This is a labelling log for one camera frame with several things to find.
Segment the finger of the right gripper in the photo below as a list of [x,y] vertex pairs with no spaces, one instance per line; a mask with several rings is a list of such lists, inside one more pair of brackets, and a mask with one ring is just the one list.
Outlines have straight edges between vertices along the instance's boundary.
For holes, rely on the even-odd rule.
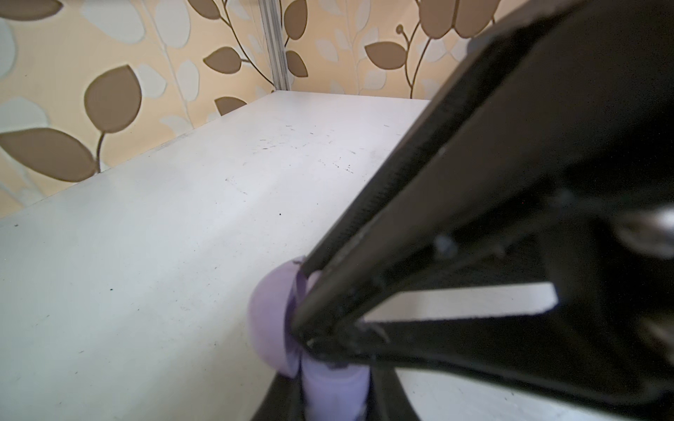
[[357,322],[305,333],[332,361],[465,375],[583,405],[672,405],[673,370],[605,326],[561,310],[533,316]]
[[672,201],[673,4],[530,1],[470,44],[304,263],[295,312],[334,341],[410,285],[544,226]]

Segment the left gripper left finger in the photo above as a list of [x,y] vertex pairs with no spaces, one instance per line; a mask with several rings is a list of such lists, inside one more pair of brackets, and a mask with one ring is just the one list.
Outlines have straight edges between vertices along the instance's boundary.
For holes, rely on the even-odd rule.
[[276,374],[252,421],[304,421],[304,401],[299,377]]

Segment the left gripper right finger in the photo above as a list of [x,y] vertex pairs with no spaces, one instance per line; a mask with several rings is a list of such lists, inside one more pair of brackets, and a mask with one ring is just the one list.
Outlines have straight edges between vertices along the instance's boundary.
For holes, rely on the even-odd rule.
[[393,368],[371,368],[366,420],[420,421]]

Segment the purple round charging case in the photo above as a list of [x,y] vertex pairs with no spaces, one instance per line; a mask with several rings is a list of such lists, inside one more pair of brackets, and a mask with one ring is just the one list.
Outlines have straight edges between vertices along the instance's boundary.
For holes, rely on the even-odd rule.
[[247,307],[250,344],[276,374],[301,380],[305,420],[363,420],[370,369],[317,361],[291,337],[290,324],[314,281],[302,275],[303,256],[263,277]]

